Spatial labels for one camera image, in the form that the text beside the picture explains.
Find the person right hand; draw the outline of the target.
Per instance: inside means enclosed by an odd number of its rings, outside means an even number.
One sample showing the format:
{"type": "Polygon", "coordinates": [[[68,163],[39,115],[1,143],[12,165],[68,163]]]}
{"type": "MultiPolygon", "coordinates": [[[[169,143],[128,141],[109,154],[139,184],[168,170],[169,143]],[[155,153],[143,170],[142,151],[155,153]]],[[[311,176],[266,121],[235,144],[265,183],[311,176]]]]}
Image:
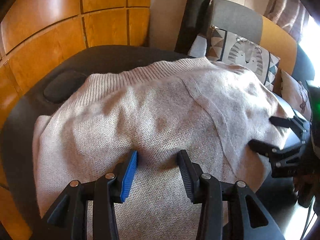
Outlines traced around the person right hand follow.
{"type": "Polygon", "coordinates": [[[310,207],[313,197],[319,200],[319,175],[307,174],[293,178],[294,191],[298,193],[298,204],[310,207]]]}

